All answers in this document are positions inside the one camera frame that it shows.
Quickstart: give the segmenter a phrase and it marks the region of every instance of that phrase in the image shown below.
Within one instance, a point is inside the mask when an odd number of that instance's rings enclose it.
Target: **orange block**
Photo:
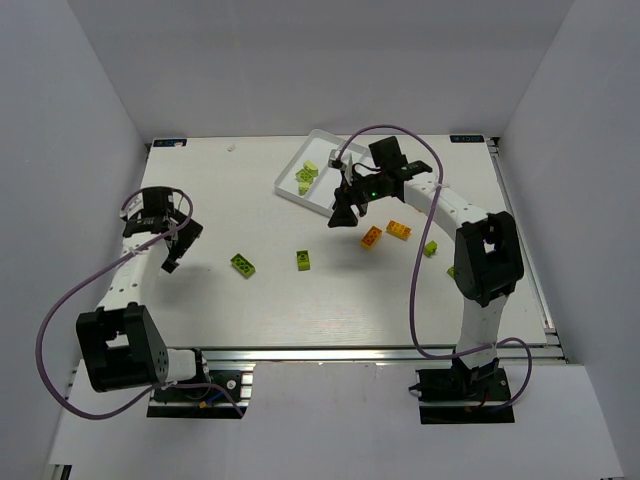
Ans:
[[[381,236],[382,230],[380,230],[378,227],[371,227],[367,234],[362,237],[362,240],[360,240],[360,245],[362,245],[367,250],[371,250]]]
[[[391,220],[389,225],[387,225],[387,233],[398,237],[400,240],[406,240],[409,238],[409,235],[411,235],[411,229],[406,225]]]

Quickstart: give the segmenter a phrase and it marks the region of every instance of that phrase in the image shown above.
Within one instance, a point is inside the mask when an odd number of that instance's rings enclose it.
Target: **white tray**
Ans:
[[[285,167],[275,182],[276,194],[299,203],[314,212],[330,217],[333,213],[333,192],[340,186],[340,172],[329,168],[331,150],[342,147],[345,140],[323,130],[313,130],[300,150]],[[369,149],[352,143],[345,153],[351,153],[353,162],[373,166]],[[318,176],[305,195],[298,194],[298,180],[295,174],[301,170],[305,161],[310,160],[318,167]]]

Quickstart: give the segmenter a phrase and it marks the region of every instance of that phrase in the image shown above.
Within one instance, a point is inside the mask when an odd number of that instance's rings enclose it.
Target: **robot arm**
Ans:
[[[329,227],[357,225],[352,206],[364,216],[369,202],[387,196],[424,212],[431,208],[437,186],[431,167],[422,161],[408,163],[395,137],[373,143],[369,149],[377,168],[376,173],[366,176],[350,162],[345,165],[336,151],[332,153],[329,164],[343,175],[335,190]],[[453,360],[452,370],[461,379],[456,382],[460,395],[470,397],[485,388],[483,383],[498,370],[495,343],[500,318],[509,294],[524,275],[520,244],[509,213],[487,213],[449,188],[441,189],[434,220],[455,242],[454,276],[464,296],[462,330],[455,351],[494,345]]]
[[[166,187],[142,190],[121,216],[126,222],[123,255],[186,219],[174,207],[173,191]],[[165,384],[198,376],[199,352],[168,349],[145,305],[160,270],[173,272],[177,260],[201,232],[202,226],[190,220],[174,235],[136,251],[117,269],[96,310],[78,317],[76,333],[94,390]]]

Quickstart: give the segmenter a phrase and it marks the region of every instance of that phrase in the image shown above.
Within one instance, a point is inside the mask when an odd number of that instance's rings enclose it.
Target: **black label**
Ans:
[[[185,147],[187,145],[186,138],[167,138],[165,140],[154,140],[154,147]]]
[[[449,135],[451,143],[484,143],[482,135]]]

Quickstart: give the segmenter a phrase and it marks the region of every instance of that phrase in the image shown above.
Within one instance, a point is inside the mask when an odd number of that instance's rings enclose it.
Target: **gray wall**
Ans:
[[[70,0],[145,141],[500,134],[572,0]]]
[[[66,1],[0,3],[0,476],[22,480],[40,478],[60,413],[37,376],[37,328],[116,254],[144,147]],[[60,389],[79,358],[75,318],[97,288],[51,325],[46,363]]]
[[[630,479],[640,479],[639,92],[640,4],[578,0],[502,139],[560,339],[586,365]]]

